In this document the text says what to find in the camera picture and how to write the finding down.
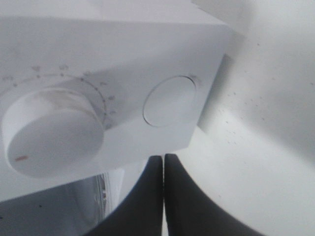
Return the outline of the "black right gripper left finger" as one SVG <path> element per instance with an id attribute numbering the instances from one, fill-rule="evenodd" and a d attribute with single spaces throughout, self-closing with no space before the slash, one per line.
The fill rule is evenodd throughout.
<path id="1" fill-rule="evenodd" d="M 160 236 L 163 218 L 163 162 L 151 156 L 125 199 L 87 236 Z"/>

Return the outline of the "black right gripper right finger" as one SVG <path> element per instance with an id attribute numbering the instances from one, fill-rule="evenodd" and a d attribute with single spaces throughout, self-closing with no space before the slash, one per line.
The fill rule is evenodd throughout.
<path id="1" fill-rule="evenodd" d="M 164 158 L 164 204 L 170 236 L 261 236 L 213 202 L 178 156 Z"/>

